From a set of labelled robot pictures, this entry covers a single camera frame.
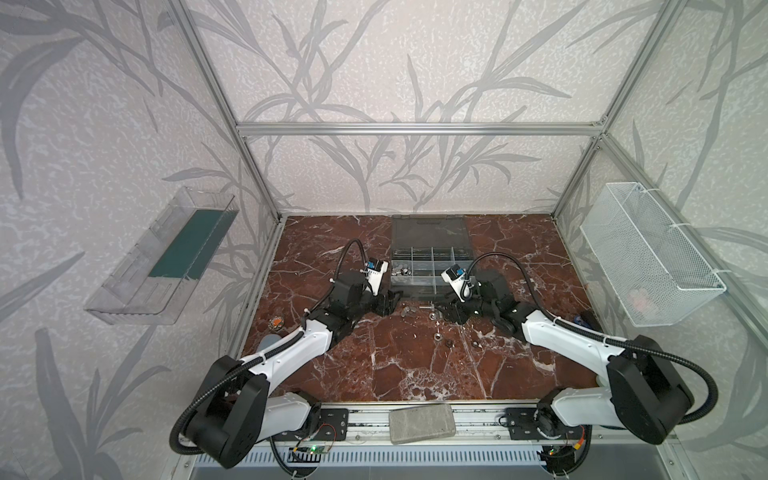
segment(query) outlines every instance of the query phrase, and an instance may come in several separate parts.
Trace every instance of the orange object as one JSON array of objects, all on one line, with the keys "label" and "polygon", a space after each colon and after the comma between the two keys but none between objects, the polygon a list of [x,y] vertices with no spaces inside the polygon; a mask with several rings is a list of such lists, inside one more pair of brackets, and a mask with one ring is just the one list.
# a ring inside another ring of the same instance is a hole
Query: orange object
[{"label": "orange object", "polygon": [[272,317],[272,320],[270,321],[270,329],[273,331],[277,331],[281,328],[283,328],[283,325],[285,325],[285,322],[283,321],[283,317],[281,316],[274,316]]}]

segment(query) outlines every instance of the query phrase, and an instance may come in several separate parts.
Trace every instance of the white wire mesh basket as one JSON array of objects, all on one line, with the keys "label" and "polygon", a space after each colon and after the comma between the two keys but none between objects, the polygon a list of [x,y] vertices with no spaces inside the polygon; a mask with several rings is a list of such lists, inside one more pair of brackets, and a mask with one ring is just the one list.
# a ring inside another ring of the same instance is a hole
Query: white wire mesh basket
[{"label": "white wire mesh basket", "polygon": [[639,183],[606,184],[581,232],[635,326],[673,325],[726,289]]}]

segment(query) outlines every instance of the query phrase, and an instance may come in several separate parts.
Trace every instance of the mounting plate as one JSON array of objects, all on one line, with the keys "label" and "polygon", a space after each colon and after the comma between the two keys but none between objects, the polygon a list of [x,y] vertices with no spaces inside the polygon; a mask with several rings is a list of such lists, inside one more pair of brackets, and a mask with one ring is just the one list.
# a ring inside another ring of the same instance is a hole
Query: mounting plate
[{"label": "mounting plate", "polygon": [[[327,423],[333,425],[323,426],[317,434],[310,440],[328,441],[333,440],[333,430],[336,430],[336,442],[346,440],[346,429],[349,423],[348,409],[320,409],[320,425]],[[295,432],[282,432],[274,436],[277,442],[297,442],[300,438]]]},{"label": "mounting plate", "polygon": [[554,438],[545,437],[538,431],[535,421],[536,408],[510,408],[504,410],[507,430],[509,430],[510,440],[555,440],[555,439],[579,439],[581,437],[580,427],[569,427],[560,425],[557,429],[558,436]]}]

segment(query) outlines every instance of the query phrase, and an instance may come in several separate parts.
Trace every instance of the aluminum frame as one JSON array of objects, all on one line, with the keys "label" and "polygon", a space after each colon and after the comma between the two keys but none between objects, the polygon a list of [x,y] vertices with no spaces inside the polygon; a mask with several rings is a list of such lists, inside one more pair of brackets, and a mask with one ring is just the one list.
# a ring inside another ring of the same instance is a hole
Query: aluminum frame
[{"label": "aluminum frame", "polygon": [[720,257],[714,253],[709,244],[699,235],[696,228],[687,222],[683,214],[675,208],[667,197],[656,188],[656,185],[650,177],[632,161],[629,154],[619,145],[609,134],[603,134],[598,139],[598,147],[603,145],[603,151],[612,159],[616,167],[627,176],[629,181],[636,181],[648,190],[654,199],[661,205],[675,223],[682,223],[681,231],[688,237],[688,240],[701,253],[702,257],[716,270],[721,280],[726,285],[726,292],[722,297],[726,304],[731,308],[739,321],[752,332],[763,344],[763,348],[768,350],[768,313],[752,297],[749,290],[741,283],[728,266]]},{"label": "aluminum frame", "polygon": [[275,222],[277,222],[281,217],[280,211],[277,209],[277,204],[272,198],[269,188],[266,186],[266,182],[264,181],[261,172],[259,171],[259,167],[253,158],[248,145],[246,145],[245,140],[240,136],[240,134],[237,133],[237,121],[235,120],[234,114],[232,113],[232,108],[230,107],[227,98],[224,96],[224,91],[216,76],[216,73],[214,72],[213,65],[208,59],[207,53],[205,52],[205,48],[203,46],[203,42],[200,40],[200,36],[198,35],[197,29],[194,26],[192,14],[187,8],[184,0],[165,0],[165,3],[168,6],[174,23],[179,28],[182,40],[184,40],[184,43],[187,44],[187,48],[192,54],[192,60],[194,61],[194,64],[200,71],[200,74],[202,75],[203,79],[205,80],[205,84],[208,87],[208,91],[214,98],[214,103],[216,104],[217,110],[224,120],[224,125],[227,131],[232,137],[234,147],[240,154],[240,159],[243,161],[243,163],[245,163],[248,174],[256,183],[256,187],[259,190],[259,193],[266,202],[266,205],[269,207],[270,215],[272,215],[272,218],[275,220]]},{"label": "aluminum frame", "polygon": [[[608,109],[600,119],[602,129],[598,135],[607,133],[608,129],[611,128],[611,125],[616,121],[621,110],[624,109],[627,99],[629,99],[630,95],[637,87],[637,83],[643,77],[643,73],[654,59],[656,53],[658,53],[661,45],[664,44],[664,40],[667,39],[667,36],[669,36],[672,31],[672,28],[674,27],[675,22],[677,22],[678,17],[680,17],[680,13],[683,12],[686,3],[687,0],[666,0],[661,6],[659,13],[654,20],[654,24],[646,34],[643,44],[637,51],[637,55],[635,55],[632,65],[630,65],[627,74],[624,76],[624,80],[621,81],[621,85],[618,90],[616,90],[616,94],[611,100],[611,103],[608,104]],[[581,182],[581,178],[584,177],[587,170],[589,170],[589,166],[594,159],[594,153],[594,150],[588,148],[581,155],[581,159],[579,160],[574,174],[568,180],[565,189],[563,189],[563,194],[554,206],[554,211],[552,212],[553,217],[559,215],[563,211],[565,204],[571,199],[571,195],[576,191],[576,186]]]},{"label": "aluminum frame", "polygon": [[246,296],[246,303],[242,309],[240,309],[240,315],[237,318],[237,330],[227,345],[227,355],[232,358],[239,359],[243,354],[243,348],[248,338],[248,332],[253,324],[254,314],[259,307],[264,287],[266,286],[266,279],[272,269],[272,262],[275,260],[275,254],[277,253],[277,246],[280,244],[280,238],[283,237],[283,231],[286,227],[287,215],[283,215],[277,225],[274,226],[270,233],[269,240],[264,246],[264,255],[262,256],[261,265],[258,271],[253,275],[250,287],[248,288],[248,294]]},{"label": "aluminum frame", "polygon": [[243,122],[243,136],[265,135],[567,135],[591,136],[602,132],[596,122],[565,123],[405,123],[405,122]]}]

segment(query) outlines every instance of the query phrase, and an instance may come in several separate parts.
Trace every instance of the red wire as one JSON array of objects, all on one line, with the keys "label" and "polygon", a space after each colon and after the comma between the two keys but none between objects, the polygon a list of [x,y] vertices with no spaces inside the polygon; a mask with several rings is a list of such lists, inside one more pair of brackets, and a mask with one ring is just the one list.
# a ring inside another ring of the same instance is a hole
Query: red wire
[{"label": "red wire", "polygon": [[327,450],[327,452],[330,452],[330,451],[331,451],[331,449],[333,448],[333,444],[334,444],[334,443],[336,443],[336,429],[335,429],[335,428],[333,428],[333,425],[331,425],[330,423],[323,423],[323,424],[320,426],[320,428],[322,428],[322,427],[324,427],[324,426],[326,426],[326,425],[327,425],[327,426],[329,426],[329,427],[331,428],[331,430],[333,430],[333,440],[331,441],[331,446],[330,446],[330,447],[328,447],[328,450]]}]

